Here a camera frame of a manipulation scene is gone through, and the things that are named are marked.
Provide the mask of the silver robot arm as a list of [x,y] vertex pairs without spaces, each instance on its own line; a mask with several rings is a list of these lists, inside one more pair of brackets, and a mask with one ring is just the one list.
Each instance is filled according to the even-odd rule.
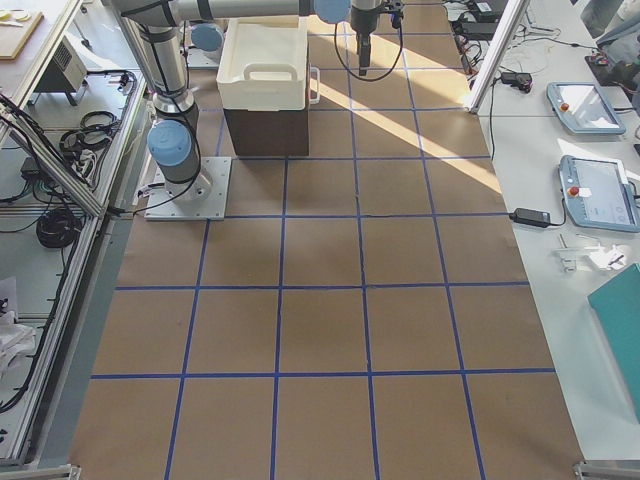
[[169,202],[177,204],[203,200],[212,188],[181,30],[192,31],[198,48],[222,51],[216,80],[235,153],[306,157],[312,100],[305,17],[348,20],[365,47],[382,10],[379,1],[114,1],[111,7],[133,28],[127,41],[147,72],[158,116],[147,147]]

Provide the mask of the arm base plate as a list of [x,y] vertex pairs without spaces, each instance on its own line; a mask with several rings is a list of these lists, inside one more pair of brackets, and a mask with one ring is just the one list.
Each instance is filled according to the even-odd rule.
[[179,198],[186,184],[166,185],[164,175],[155,167],[153,182],[161,186],[151,190],[144,217],[150,221],[223,220],[232,167],[231,157],[203,157],[195,183]]

